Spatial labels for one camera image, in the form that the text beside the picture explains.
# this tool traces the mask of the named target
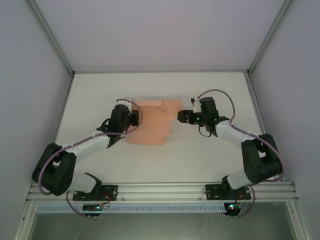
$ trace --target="white ceiling panel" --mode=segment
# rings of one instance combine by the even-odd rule
[[[282,0],[36,0],[75,71],[247,69]]]

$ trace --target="glass panel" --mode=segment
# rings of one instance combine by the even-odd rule
[[[295,240],[283,203],[257,203],[244,218],[222,213],[38,214],[29,240]]]

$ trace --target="ventilation slots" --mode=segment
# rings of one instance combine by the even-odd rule
[[[75,204],[77,211],[82,212],[83,204]],[[38,205],[38,214],[72,213],[68,204],[41,203]],[[111,203],[103,213],[110,214],[148,214],[148,213],[225,213],[223,203]]]

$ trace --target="white table surface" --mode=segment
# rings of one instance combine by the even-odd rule
[[[209,89],[232,97],[234,124],[260,133],[243,73],[103,73],[76,74],[56,142],[75,143],[90,135],[110,117],[116,99],[181,99],[192,109],[190,98]],[[231,117],[232,107],[222,93],[213,92],[221,116]],[[203,137],[198,126],[172,122],[168,142],[161,146],[128,144],[120,140],[76,165],[106,183],[219,182],[243,167],[241,150],[218,137]]]

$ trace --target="white wall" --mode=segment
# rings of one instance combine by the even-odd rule
[[[283,0],[36,0],[75,71],[246,69]]]
[[[295,1],[254,74],[263,110],[320,239],[320,1]]]
[[[70,78],[24,1],[1,1],[0,23],[0,239],[10,240]]]

